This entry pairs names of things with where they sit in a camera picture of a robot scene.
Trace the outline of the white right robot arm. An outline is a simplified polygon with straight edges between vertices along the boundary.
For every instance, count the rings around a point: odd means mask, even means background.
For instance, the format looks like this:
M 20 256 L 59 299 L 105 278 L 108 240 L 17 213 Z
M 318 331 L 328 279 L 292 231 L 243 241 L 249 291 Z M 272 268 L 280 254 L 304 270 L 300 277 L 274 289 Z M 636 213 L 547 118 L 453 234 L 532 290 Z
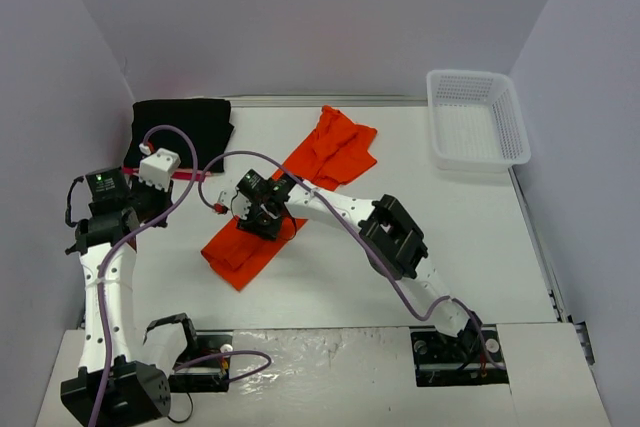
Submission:
M 239 229 L 268 241 L 279 237 L 286 218 L 294 225 L 305 220 L 343 229 L 410 315 L 444 335 L 450 357 L 465 360 L 478 350 L 477 315 L 451 293 L 430 263 L 422 229 L 396 197 L 349 197 L 301 177 L 267 179 L 255 170 L 244 174 L 235 190 L 229 203 L 241 203 Z

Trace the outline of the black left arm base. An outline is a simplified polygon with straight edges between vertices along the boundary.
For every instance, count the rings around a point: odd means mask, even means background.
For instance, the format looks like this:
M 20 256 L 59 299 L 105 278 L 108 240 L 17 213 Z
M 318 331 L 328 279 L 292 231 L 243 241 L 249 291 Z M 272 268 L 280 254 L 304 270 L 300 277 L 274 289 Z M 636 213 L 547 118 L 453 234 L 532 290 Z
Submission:
M 143 359 L 166 374 L 171 393 L 226 393 L 231 359 L 202 357 L 229 353 L 232 343 L 230 331 L 186 333 L 178 324 L 164 325 L 145 333 Z

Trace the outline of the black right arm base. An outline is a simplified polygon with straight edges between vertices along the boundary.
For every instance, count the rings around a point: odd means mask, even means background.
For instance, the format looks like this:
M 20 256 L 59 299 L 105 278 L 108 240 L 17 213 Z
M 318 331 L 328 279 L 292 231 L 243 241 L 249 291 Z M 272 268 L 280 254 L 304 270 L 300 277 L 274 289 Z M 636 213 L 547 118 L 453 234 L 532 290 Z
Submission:
M 463 340 L 433 328 L 411 329 L 414 374 L 420 388 L 507 385 L 509 374 L 496 328 L 484 328 L 483 338 Z

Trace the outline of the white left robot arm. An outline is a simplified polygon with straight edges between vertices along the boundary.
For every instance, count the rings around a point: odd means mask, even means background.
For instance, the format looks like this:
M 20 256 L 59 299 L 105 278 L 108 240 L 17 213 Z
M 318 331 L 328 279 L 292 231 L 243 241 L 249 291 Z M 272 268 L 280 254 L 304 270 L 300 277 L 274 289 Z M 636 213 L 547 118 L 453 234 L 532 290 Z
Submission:
M 119 168 L 83 176 L 91 192 L 90 217 L 74 223 L 85 288 L 85 337 L 75 377 L 60 398 L 83 426 L 140 426 L 169 415 L 169 378 L 177 364 L 201 353 L 201 340 L 184 313 L 137 331 L 133 313 L 136 238 L 146 226 L 166 226 L 173 181 L 158 185 Z

